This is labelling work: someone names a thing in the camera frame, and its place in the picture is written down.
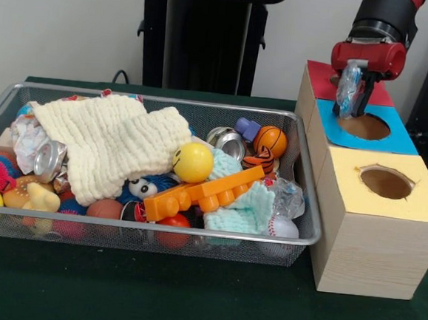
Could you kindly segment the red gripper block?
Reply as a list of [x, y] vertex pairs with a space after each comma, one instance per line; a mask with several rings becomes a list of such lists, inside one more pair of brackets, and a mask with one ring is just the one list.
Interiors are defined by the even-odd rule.
[[[348, 41], [335, 44], [331, 52], [331, 66], [337, 72], [341, 72], [350, 60], [363, 62], [361, 88], [356, 100], [355, 117], [364, 114], [364, 110], [374, 90], [376, 72], [383, 75], [387, 81], [396, 79], [403, 71], [406, 64], [407, 49], [403, 44], [374, 43], [360, 44]], [[341, 106], [335, 102], [332, 113], [339, 118], [342, 116]]]

